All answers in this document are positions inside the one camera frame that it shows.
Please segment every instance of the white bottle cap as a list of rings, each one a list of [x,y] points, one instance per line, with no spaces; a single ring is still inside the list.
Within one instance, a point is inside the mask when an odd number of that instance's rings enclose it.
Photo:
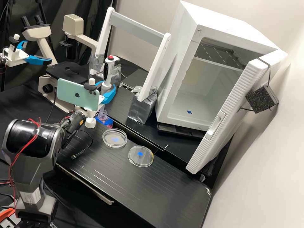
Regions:
[[[95,79],[94,78],[89,79],[89,85],[91,85],[91,86],[95,85]]]
[[[94,117],[88,117],[85,121],[87,128],[94,128],[96,126],[96,119]]]
[[[19,40],[19,38],[20,38],[20,36],[19,36],[18,34],[15,34],[15,35],[14,35],[14,39],[15,39],[15,40]]]

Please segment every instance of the petri dish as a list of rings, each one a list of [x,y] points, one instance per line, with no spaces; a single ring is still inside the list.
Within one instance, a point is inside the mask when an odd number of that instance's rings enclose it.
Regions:
[[[102,139],[107,146],[112,148],[123,147],[128,140],[127,134],[118,128],[111,128],[106,130],[102,134]]]
[[[153,162],[152,151],[144,146],[134,146],[128,153],[128,158],[131,163],[139,167],[147,167]]]

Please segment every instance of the black foam block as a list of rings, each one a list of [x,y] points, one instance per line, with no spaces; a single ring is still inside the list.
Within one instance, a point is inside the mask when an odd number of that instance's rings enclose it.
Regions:
[[[272,89],[266,85],[247,94],[246,99],[255,113],[262,112],[279,103]]]

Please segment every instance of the black curtain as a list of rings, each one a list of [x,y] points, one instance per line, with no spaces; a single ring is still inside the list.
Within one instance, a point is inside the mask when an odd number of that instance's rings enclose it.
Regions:
[[[6,0],[2,0],[0,7],[3,9]],[[108,7],[112,0],[43,0],[43,8],[45,11],[47,22],[51,25],[51,39],[55,49],[55,57],[58,62],[69,61],[65,58],[66,50],[60,46],[59,41],[64,40],[64,32],[62,31],[63,18],[66,14],[76,14],[84,20],[84,34],[94,40],[98,39],[102,24]],[[20,41],[25,40],[22,35],[23,24],[20,20],[22,16],[26,16],[31,25],[35,25],[35,15],[40,15],[38,4],[35,0],[16,0],[16,4],[12,6],[12,16],[9,24],[9,36],[15,33],[20,35]],[[0,31],[1,49],[4,47],[4,32]],[[42,56],[36,42],[28,42],[26,52],[31,55]],[[86,64],[89,60],[91,49],[85,45],[78,48],[78,60],[80,65]],[[35,66],[22,64],[15,67],[7,68],[5,89],[38,81],[39,76],[45,74],[46,66]]]

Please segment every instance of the blue cross marker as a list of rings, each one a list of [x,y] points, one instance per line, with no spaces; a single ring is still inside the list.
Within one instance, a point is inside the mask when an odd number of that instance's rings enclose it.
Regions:
[[[118,138],[112,138],[112,140],[113,140],[113,142],[116,143],[116,142],[118,142],[119,139]]]

